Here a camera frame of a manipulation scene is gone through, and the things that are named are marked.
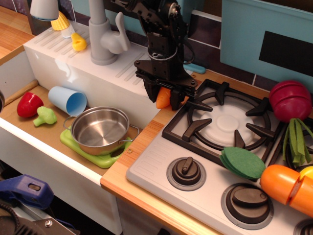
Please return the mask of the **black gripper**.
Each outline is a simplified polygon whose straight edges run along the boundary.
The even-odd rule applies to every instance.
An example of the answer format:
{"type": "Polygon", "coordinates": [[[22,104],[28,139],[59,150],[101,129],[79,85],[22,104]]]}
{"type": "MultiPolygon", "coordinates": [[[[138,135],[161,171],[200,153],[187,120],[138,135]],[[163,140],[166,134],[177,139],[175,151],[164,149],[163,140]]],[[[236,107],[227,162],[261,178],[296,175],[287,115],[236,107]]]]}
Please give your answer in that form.
{"type": "Polygon", "coordinates": [[[178,110],[185,96],[195,97],[197,81],[183,68],[183,63],[174,57],[167,60],[136,60],[136,76],[143,79],[149,99],[155,103],[161,87],[170,89],[170,105],[178,110]]]}

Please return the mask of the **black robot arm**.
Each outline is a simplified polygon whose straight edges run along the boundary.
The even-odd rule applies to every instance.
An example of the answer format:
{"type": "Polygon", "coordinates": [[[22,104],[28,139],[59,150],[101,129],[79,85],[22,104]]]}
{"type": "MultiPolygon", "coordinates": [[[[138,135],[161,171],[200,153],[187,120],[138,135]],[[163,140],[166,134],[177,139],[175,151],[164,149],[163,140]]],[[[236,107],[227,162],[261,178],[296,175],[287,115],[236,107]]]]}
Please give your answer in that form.
{"type": "Polygon", "coordinates": [[[144,82],[149,99],[156,102],[161,88],[170,90],[170,105],[177,110],[185,97],[195,97],[197,82],[185,71],[184,48],[188,23],[175,0],[116,0],[137,14],[148,39],[149,60],[137,60],[136,75],[144,82]]]}

